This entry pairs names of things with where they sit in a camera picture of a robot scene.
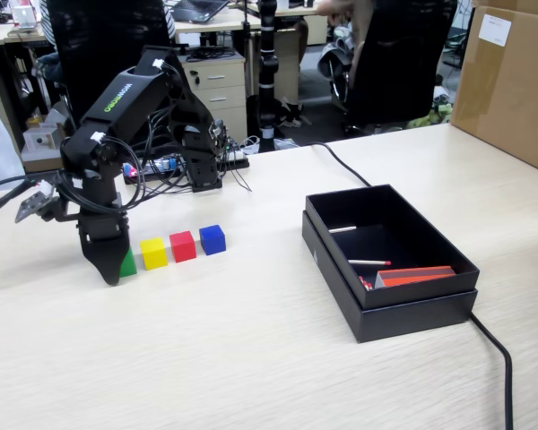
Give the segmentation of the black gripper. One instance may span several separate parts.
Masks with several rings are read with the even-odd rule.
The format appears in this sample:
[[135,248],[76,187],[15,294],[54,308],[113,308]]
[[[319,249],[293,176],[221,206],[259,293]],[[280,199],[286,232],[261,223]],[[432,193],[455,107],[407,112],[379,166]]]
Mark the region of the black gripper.
[[84,257],[98,270],[104,281],[114,287],[130,249],[126,211],[98,213],[80,209],[77,228]]

